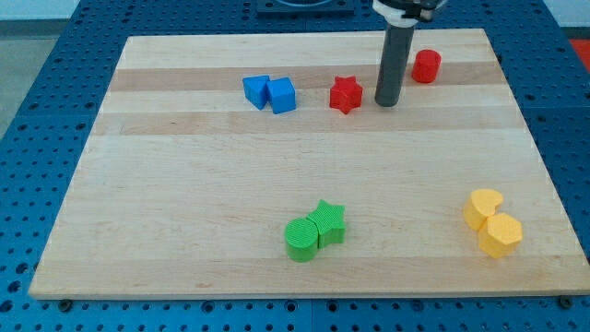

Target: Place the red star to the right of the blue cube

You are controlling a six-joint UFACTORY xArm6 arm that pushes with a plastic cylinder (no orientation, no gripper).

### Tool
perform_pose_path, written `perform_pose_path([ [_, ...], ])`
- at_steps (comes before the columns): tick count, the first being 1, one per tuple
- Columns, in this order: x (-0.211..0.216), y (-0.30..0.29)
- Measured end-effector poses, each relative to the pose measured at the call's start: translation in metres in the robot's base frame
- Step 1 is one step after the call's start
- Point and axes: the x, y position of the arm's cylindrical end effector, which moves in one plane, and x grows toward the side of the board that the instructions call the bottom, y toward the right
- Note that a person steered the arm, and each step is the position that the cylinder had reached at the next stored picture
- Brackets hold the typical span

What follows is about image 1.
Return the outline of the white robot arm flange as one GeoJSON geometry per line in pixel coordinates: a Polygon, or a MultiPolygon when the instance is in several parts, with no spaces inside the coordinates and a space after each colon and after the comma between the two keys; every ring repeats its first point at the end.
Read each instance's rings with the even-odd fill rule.
{"type": "Polygon", "coordinates": [[[397,28],[412,28],[419,22],[432,22],[447,0],[373,0],[372,9],[397,28]]]}

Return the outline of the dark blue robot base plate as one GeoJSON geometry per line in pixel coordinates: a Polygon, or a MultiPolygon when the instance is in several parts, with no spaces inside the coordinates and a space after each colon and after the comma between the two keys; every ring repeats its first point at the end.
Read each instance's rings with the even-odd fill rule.
{"type": "Polygon", "coordinates": [[[352,15],[356,0],[255,0],[258,16],[345,14],[352,15]]]}

